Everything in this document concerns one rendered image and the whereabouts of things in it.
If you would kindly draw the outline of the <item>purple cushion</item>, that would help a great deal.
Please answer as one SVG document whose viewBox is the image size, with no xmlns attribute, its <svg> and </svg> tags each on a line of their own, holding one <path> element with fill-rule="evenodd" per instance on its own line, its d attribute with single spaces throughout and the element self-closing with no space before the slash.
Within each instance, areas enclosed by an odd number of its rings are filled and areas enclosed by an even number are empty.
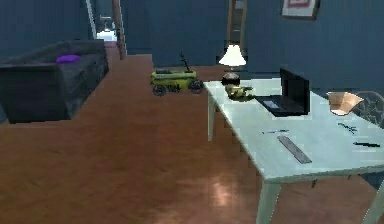
<svg viewBox="0 0 384 224">
<path fill-rule="evenodd" d="M 80 59 L 79 55 L 63 55 L 56 59 L 58 64 L 73 63 Z"/>
</svg>

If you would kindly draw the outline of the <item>black laptop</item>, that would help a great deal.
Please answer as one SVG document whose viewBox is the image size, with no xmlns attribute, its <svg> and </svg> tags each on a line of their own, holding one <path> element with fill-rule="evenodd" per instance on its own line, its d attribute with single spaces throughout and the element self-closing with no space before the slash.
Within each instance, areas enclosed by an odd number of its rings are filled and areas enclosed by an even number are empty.
<svg viewBox="0 0 384 224">
<path fill-rule="evenodd" d="M 256 96 L 255 99 L 275 117 L 308 115 L 310 112 L 309 81 L 281 68 L 282 94 Z"/>
</svg>

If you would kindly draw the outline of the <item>brown wooden ladder shelf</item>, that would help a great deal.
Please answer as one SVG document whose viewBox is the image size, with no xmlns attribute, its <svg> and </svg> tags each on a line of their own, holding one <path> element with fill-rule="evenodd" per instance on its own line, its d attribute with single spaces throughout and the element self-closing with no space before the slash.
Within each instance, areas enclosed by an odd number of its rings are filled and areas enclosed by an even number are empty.
<svg viewBox="0 0 384 224">
<path fill-rule="evenodd" d="M 244 47 L 248 0 L 228 0 L 226 44 Z"/>
</svg>

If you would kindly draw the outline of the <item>pale green table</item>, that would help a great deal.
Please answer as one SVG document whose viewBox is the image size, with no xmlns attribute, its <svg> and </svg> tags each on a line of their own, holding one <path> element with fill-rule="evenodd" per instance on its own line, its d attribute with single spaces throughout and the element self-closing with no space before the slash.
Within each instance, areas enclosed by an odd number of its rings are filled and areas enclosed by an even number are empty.
<svg viewBox="0 0 384 224">
<path fill-rule="evenodd" d="M 233 102 L 219 81 L 205 84 L 208 93 L 208 136 L 220 110 L 262 176 L 256 224 L 269 224 L 285 183 L 384 171 L 384 130 L 354 115 L 335 116 L 328 101 L 310 94 L 306 116 L 275 117 L 259 102 Z M 288 129 L 285 133 L 262 131 Z M 290 138 L 311 160 L 301 164 L 280 143 Z M 381 147 L 354 145 L 376 143 Z"/>
</svg>

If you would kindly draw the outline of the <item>grey remote control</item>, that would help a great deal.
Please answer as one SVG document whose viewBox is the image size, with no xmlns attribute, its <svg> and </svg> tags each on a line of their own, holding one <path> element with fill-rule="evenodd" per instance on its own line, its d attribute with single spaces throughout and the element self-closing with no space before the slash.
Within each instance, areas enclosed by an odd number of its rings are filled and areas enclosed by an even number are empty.
<svg viewBox="0 0 384 224">
<path fill-rule="evenodd" d="M 277 139 L 301 164 L 311 163 L 312 160 L 287 136 L 281 135 Z"/>
</svg>

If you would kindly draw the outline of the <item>dark grey sofa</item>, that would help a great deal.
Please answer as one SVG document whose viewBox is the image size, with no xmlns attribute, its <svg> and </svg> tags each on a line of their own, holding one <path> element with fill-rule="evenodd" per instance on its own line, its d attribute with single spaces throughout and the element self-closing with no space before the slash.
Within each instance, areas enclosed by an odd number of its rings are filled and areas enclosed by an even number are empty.
<svg viewBox="0 0 384 224">
<path fill-rule="evenodd" d="M 58 64 L 63 55 L 79 55 Z M 0 106 L 11 123 L 69 120 L 109 71 L 102 40 L 62 41 L 0 64 Z"/>
</svg>

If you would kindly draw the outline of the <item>brown wooden room door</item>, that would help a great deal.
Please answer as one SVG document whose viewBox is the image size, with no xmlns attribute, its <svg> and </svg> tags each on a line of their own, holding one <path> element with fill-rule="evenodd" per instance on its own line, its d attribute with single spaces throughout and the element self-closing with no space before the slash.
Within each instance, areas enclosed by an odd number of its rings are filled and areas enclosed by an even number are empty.
<svg viewBox="0 0 384 224">
<path fill-rule="evenodd" d="M 125 35 L 124 35 L 120 0 L 111 0 L 111 2 L 112 2 L 113 18 L 114 18 L 114 24 L 115 24 L 115 30 L 116 30 L 116 37 L 117 37 L 117 47 L 119 50 L 119 57 L 121 60 L 124 60 L 126 56 L 126 45 L 125 45 Z"/>
</svg>

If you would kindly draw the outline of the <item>grey patterned chair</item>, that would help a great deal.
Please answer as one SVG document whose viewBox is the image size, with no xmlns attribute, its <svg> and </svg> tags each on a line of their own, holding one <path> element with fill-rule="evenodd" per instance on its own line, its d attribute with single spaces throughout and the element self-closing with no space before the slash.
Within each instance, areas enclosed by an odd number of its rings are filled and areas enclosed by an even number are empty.
<svg viewBox="0 0 384 224">
<path fill-rule="evenodd" d="M 352 110 L 354 114 L 384 129 L 384 97 L 375 91 L 359 91 L 362 98 Z"/>
</svg>

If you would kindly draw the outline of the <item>yellow wheeled cart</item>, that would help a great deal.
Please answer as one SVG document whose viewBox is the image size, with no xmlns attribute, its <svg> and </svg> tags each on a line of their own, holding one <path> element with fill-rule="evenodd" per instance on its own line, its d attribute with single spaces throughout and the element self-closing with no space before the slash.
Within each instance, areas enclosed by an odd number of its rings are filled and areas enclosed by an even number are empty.
<svg viewBox="0 0 384 224">
<path fill-rule="evenodd" d="M 203 82 L 190 68 L 183 53 L 180 53 L 180 61 L 184 63 L 184 70 L 156 69 L 151 74 L 150 85 L 155 96 L 164 96 L 167 92 L 178 93 L 182 89 L 189 89 L 194 94 L 202 92 Z"/>
</svg>

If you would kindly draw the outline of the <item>white shade table lamp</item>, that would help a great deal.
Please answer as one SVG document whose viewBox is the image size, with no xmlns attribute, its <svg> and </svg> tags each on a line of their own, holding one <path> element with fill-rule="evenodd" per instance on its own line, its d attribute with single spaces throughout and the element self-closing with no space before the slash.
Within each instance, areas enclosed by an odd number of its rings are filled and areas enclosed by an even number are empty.
<svg viewBox="0 0 384 224">
<path fill-rule="evenodd" d="M 219 60 L 219 63 L 230 67 L 230 71 L 222 77 L 221 83 L 223 85 L 239 85 L 240 76 L 235 72 L 234 68 L 244 66 L 246 64 L 246 60 L 241 53 L 240 46 L 230 44 L 223 57 Z"/>
</svg>

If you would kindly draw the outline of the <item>framed wall picture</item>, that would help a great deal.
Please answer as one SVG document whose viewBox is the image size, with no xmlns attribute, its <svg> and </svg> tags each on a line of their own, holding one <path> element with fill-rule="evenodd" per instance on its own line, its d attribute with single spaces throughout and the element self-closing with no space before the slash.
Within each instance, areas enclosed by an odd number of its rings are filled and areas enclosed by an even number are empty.
<svg viewBox="0 0 384 224">
<path fill-rule="evenodd" d="M 283 0 L 281 15 L 291 19 L 317 18 L 320 0 Z"/>
</svg>

